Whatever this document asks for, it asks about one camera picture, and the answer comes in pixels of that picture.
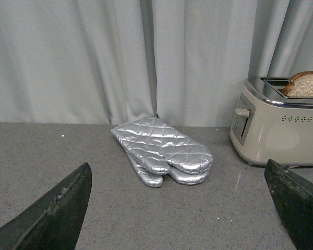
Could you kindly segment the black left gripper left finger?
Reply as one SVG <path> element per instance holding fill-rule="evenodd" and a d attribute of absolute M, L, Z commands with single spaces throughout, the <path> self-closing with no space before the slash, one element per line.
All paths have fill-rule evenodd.
<path fill-rule="evenodd" d="M 0 249 L 75 249 L 91 187 L 84 163 L 0 228 Z"/>

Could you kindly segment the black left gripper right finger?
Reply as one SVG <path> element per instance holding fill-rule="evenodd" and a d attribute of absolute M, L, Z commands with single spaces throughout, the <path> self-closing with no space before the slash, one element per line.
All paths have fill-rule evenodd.
<path fill-rule="evenodd" d="M 272 159 L 267 162 L 264 177 L 296 249 L 313 249 L 313 183 Z"/>

